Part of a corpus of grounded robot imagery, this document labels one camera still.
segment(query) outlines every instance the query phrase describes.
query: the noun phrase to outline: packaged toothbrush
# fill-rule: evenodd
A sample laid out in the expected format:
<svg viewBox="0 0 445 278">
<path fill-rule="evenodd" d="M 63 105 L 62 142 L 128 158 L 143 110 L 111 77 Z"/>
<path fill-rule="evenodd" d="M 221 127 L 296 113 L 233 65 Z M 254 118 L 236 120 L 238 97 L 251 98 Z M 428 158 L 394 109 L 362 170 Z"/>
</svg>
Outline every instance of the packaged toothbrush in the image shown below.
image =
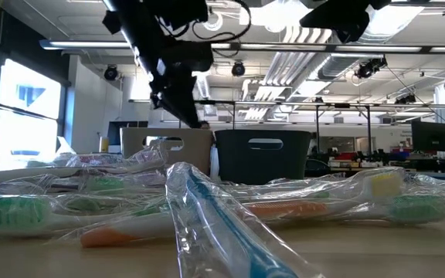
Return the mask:
<svg viewBox="0 0 445 278">
<path fill-rule="evenodd" d="M 166 198 L 182 277 L 323 277 L 190 164 L 168 170 Z"/>
</svg>

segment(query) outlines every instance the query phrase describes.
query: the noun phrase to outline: wooden table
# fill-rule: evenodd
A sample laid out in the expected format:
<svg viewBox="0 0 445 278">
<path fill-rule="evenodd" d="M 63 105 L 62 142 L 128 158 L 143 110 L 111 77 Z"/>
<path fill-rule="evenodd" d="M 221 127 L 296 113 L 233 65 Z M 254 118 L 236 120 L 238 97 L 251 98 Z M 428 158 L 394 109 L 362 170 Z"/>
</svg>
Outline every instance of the wooden table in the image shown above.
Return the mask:
<svg viewBox="0 0 445 278">
<path fill-rule="evenodd" d="M 278 231 L 326 277 L 445 277 L 445 225 L 322 226 Z M 0 277 L 177 277 L 175 241 L 109 249 L 0 241 Z"/>
</svg>

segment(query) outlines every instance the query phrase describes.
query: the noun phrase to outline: ceiling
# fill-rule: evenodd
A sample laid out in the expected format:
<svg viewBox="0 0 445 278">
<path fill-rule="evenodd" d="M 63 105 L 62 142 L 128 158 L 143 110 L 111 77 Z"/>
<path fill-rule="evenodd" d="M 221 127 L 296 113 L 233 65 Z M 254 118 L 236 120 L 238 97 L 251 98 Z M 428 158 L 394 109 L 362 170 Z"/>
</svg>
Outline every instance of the ceiling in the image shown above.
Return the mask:
<svg viewBox="0 0 445 278">
<path fill-rule="evenodd" d="M 124 40 L 121 34 L 112 36 L 102 25 L 106 12 L 100 2 L 77 0 L 11 0 L 5 1 L 3 8 L 34 28 L 49 39 L 65 40 Z M 426 10 L 427 12 L 442 12 L 442 10 Z M 217 32 L 238 32 L 243 29 L 239 19 L 224 17 L 223 25 Z M 198 25 L 196 32 L 201 36 L 211 36 L 210 32 Z M 272 33 L 263 26 L 253 26 L 242 38 L 244 42 L 281 42 L 285 31 Z M 183 39 L 193 39 L 189 32 Z M 389 40 L 389 43 L 411 44 L 445 44 L 445 17 L 442 15 L 418 15 L 400 33 Z M 135 74 L 133 58 L 130 51 L 100 50 L 79 53 L 83 62 L 99 72 L 107 64 L 116 63 L 124 74 Z M 228 96 L 233 97 L 235 89 L 242 88 L 243 81 L 248 78 L 263 77 L 267 73 L 276 53 L 241 52 L 233 59 L 215 56 L 215 64 L 208 76 L 212 88 L 228 88 Z M 246 78 L 231 76 L 231 68 L 235 60 L 242 60 L 246 66 Z M 416 94 L 424 101 L 433 99 L 433 86 L 443 81 L 441 78 L 428 76 L 445 76 L 445 56 L 388 55 L 389 67 L 407 86 L 417 84 Z M 387 69 L 374 75 L 374 78 L 361 83 L 352 77 L 352 71 L 339 78 L 346 82 L 333 82 L 321 93 L 324 101 L 384 101 L 386 96 L 404 88 L 396 77 Z"/>
</svg>

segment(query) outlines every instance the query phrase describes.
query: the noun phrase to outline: security camera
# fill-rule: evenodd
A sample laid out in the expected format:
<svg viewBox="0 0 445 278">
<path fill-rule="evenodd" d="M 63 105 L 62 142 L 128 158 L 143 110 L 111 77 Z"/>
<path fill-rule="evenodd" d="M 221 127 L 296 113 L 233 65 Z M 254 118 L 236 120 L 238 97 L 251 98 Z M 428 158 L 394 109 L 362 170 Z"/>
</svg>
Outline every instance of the security camera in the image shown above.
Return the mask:
<svg viewBox="0 0 445 278">
<path fill-rule="evenodd" d="M 240 77 L 245 75 L 245 66 L 243 65 L 243 62 L 235 62 L 235 65 L 233 66 L 233 70 L 231 70 L 231 73 L 233 76 Z"/>
<path fill-rule="evenodd" d="M 104 71 L 104 78 L 107 81 L 116 81 L 118 77 L 120 77 L 120 74 L 117 71 L 117 65 L 107 66 L 107 69 Z"/>
</svg>

